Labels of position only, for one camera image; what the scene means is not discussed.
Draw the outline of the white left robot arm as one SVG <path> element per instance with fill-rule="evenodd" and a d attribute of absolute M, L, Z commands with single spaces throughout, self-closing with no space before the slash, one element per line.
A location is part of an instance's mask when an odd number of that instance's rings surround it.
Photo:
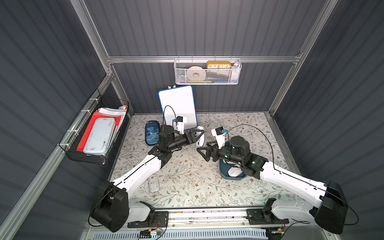
<path fill-rule="evenodd" d="M 157 144 L 137 166 L 120 178 L 103 182 L 99 186 L 97 200 L 89 217 L 112 233 L 120 230 L 126 223 L 153 224 L 155 208 L 145 202 L 130 204 L 131 196 L 151 175 L 168 163 L 173 152 L 198 142 L 205 131 L 190 129 L 179 135 L 176 133 L 174 127 L 162 126 Z"/>

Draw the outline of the teal storage box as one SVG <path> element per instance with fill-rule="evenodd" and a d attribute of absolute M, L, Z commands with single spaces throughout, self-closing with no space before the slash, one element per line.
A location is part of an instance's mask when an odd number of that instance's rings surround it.
<path fill-rule="evenodd" d="M 222 159 L 219 161 L 219 172 L 222 178 L 226 180 L 240 181 L 247 177 L 238 164 L 226 162 Z"/>

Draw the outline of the white mouse with usb dongle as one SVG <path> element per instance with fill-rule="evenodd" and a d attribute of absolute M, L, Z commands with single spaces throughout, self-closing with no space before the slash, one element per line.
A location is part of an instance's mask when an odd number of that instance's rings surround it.
<path fill-rule="evenodd" d="M 204 127 L 197 126 L 196 127 L 195 135 L 196 135 L 196 139 L 197 139 L 196 146 L 197 147 L 203 147 L 204 143 L 205 143 L 205 130 L 204 130 Z"/>

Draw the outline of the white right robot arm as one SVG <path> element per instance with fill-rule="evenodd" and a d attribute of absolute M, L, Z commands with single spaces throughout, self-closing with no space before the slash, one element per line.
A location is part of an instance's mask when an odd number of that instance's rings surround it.
<path fill-rule="evenodd" d="M 208 143 L 197 151 L 206 160 L 224 160 L 240 167 L 243 173 L 264 182 L 270 182 L 303 199 L 295 204 L 274 200 L 272 214 L 278 219 L 301 218 L 314 221 L 319 227 L 340 235 L 346 225 L 348 203 L 341 185 L 330 181 L 325 184 L 294 174 L 268 159 L 251 152 L 243 137 L 232 137 L 228 142 Z"/>

